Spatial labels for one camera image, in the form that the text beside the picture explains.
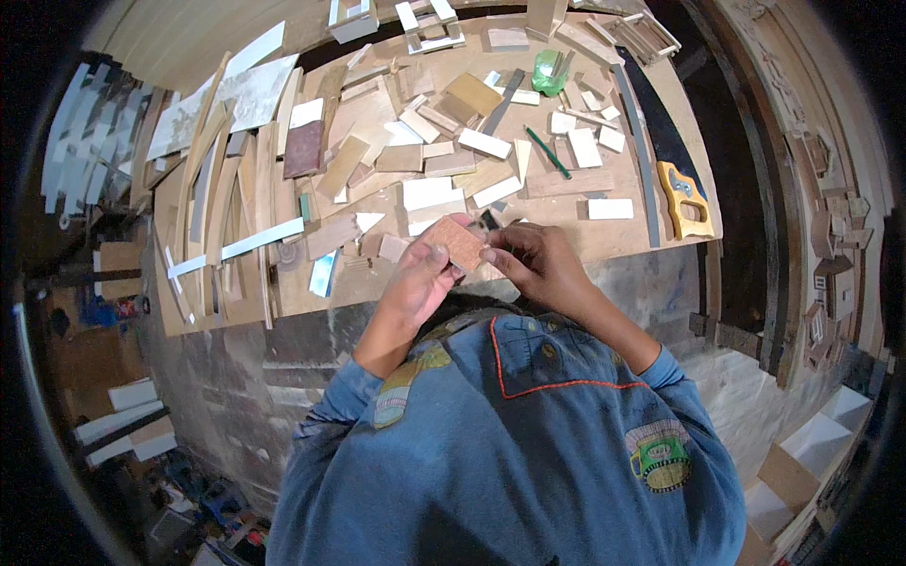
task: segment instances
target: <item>workbench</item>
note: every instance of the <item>workbench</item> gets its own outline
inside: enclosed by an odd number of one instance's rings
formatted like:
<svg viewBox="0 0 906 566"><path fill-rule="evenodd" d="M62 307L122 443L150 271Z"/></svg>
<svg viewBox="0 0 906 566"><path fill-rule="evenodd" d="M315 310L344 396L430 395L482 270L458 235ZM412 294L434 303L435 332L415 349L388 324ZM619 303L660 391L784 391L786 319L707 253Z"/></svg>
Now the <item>workbench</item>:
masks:
<svg viewBox="0 0 906 566"><path fill-rule="evenodd" d="M550 43L541 43L530 40L530 49L517 53L487 53L485 30L493 27L517 27L523 24L522 14L514 14L512 18L477 18L460 21L460 26L467 40L464 47L447 49L427 54L409 56L403 36L397 36L387 41L376 43L372 46L366 57L358 63L362 67L390 62L396 57L396 63L407 65L420 62L422 68L430 71L434 82L435 94L429 97L428 105L434 107L440 99L440 93L456 77L463 72L470 72L479 79L484 79L489 72L497 71L503 78L498 84L506 84L506 80L516 68L525 70L526 77L521 85L522 89L531 89L531 73L534 68L535 56L545 48L563 51L570 46L553 38ZM582 27L587 14L569 13L566 22L573 27ZM599 21L606 23L609 17L598 16ZM302 93L304 100L314 98L318 84L323 74L331 65L346 64L352 57L345 55L318 69L311 70L304 75ZM708 195L708 209L713 219L717 238L723 235L723 226L720 216L720 207L715 189L714 178L711 173L708 155L704 142L699 132L698 124L686 94L673 70L669 59L654 63L643 68L654 89L660 95L667 111L672 117L681 135L692 161L699 173L702 186ZM602 73L602 68L578 52L574 59L570 76L576 72L586 74ZM607 69L603 69L604 77L614 82ZM395 121L396 116L402 111L397 93L396 82L391 75L385 75L384 86L390 95L390 105L384 103L375 105L369 96L363 96L351 101L342 102L337 110L333 126L330 131L328 147L335 148L350 131L367 129L381 129L384 122ZM614 87L611 99L604 101L605 106L612 104L621 112L624 106L620 100L619 90ZM543 141L552 140L550 133L550 113L561 104L558 98L548 99L542 96L540 106L528 106L511 103L506 110L504 118L497 126L494 135L505 141L514 139L528 139L525 126L534 130ZM581 195L560 196L538 199L526 199L520 191L504 198L507 206L502 213L505 222L525 218L540 225L560 225L570 237L574 249L584 263L630 254L642 254L651 251L645 221L645 204L641 189L641 175L637 165L635 149L632 142L631 130L624 115L619 117L621 131L626 135L625 149L622 153L614 153L602 146L598 146L602 156L603 167L611 172L614 179L614 189L609 191L608 198L630 198L633 204L633 219L628 220L587 220L585 212L586 200ZM583 124L578 127L597 128L593 124ZM650 155L653 155L651 144L646 140ZM554 165L545 156L543 151L532 143L532 153L528 166L527 177L555 172ZM175 171L171 179L180 177ZM338 212L379 212L386 216L371 229L375 233L407 235L405 210L402 207L400 181L406 178L420 177L411 173L376 173L362 184L349 191L350 204L334 204L328 202L323 196L315 193L312 186L317 186L318 176L314 179L302 177L297 179L296 191L311 193L310 202L313 203L313 216L323 221ZM161 232L161 240L166 238L166 226L170 224L170 209L178 200L178 180L168 179L158 187L155 197L155 225ZM681 245L694 245L705 241L703 238L689 236L677 240L673 235L672 223L667 211L667 198L657 181L654 172L655 197L658 206L659 230L661 247L676 247ZM584 187L583 191L595 191L593 184ZM469 199L469 213L477 216L480 210L474 209L474 203ZM283 245L281 257L283 261L277 264L277 281L271 286L274 296L275 315L289 316L304 312L319 311L357 302L375 301L381 297L384 286L393 273L395 265L389 261L378 258L374 260L373 268L367 271L344 272L344 264L351 257L342 254L338 257L338 264L334 273L333 290L329 298L316 296L308 291L309 278L312 264L307 261L304 241L292 245ZM157 254L157 282L160 296L160 309L164 318L165 330L168 335L176 335L189 331L209 330L212 328L241 324L264 319L263 303L260 293L260 279L257 270L255 253L247 254L241 259L243 278L246 284L246 299L230 303L227 313L228 320L223 320L219 315L201 318L192 324L183 324L176 305L169 293L166 279L166 269L160 254ZM493 266L482 264L475 272L470 274L464 284L487 281L501 278L503 275Z"/></svg>

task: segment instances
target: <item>denim shirt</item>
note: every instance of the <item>denim shirt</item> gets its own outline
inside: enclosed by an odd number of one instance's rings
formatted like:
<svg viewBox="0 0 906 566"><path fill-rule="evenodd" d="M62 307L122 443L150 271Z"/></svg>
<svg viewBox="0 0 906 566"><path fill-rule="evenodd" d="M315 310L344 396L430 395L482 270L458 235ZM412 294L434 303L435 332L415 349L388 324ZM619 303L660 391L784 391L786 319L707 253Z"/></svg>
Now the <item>denim shirt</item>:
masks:
<svg viewBox="0 0 906 566"><path fill-rule="evenodd" d="M556 314L461 316L299 424L268 564L732 564L746 511L695 384Z"/></svg>

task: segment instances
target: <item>pencil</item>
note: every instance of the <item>pencil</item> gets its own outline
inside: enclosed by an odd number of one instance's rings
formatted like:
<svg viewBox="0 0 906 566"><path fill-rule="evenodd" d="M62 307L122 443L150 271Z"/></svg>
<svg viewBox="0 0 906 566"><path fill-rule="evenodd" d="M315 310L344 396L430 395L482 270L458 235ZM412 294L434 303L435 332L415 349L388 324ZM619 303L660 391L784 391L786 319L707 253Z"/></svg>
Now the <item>pencil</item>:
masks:
<svg viewBox="0 0 906 566"><path fill-rule="evenodd" d="M560 169L560 172L564 174L564 177L566 177L566 178L568 178L568 179L573 178L573 176L569 174L569 171L567 171L566 168L564 167L564 164L560 162L560 159L558 159L557 156L554 155L553 151L551 151L551 149L548 148L548 147L545 145L545 143L544 143L543 141L541 141L541 140L535 135L535 133L532 131L531 128L529 128L528 126L525 126L525 131L528 132L529 137L530 137L531 139L533 139L533 140L535 141L536 144L538 144L539 146L541 146L541 149L543 149L543 150L545 151L545 153L547 154L547 157L549 157L549 158L551 159L551 161L554 162L554 165L556 165L557 168Z"/></svg>

